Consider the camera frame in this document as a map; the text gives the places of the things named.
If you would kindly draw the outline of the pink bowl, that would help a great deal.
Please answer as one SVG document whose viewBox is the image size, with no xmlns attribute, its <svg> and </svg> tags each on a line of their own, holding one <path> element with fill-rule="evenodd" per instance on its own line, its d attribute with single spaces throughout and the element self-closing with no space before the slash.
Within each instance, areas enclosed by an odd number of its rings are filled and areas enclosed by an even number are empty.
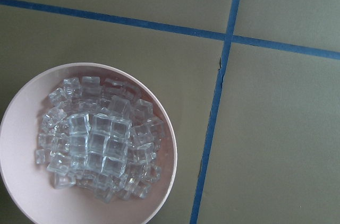
<svg viewBox="0 0 340 224">
<path fill-rule="evenodd" d="M 126 80 L 154 104 L 165 124 L 166 139 L 159 151 L 162 174 L 145 199 L 104 203 L 81 188 L 54 189 L 50 173 L 35 163 L 39 124 L 49 108 L 47 96 L 67 77 L 99 76 Z M 1 176 L 18 208 L 34 223 L 147 223 L 165 203 L 177 166 L 176 139 L 171 121 L 156 96 L 133 76 L 96 63 L 71 63 L 51 68 L 31 79 L 10 102 L 1 122 Z"/>
</svg>

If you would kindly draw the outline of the clear ice cubes pile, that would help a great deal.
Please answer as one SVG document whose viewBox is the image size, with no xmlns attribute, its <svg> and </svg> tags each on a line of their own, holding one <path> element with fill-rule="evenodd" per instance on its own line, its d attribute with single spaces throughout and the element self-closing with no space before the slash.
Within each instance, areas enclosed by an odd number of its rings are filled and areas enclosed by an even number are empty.
<svg viewBox="0 0 340 224">
<path fill-rule="evenodd" d="M 54 175 L 56 189 L 89 189 L 108 203 L 144 199 L 161 168 L 164 122 L 135 85 L 97 76 L 71 77 L 48 96 L 35 163 Z"/>
</svg>

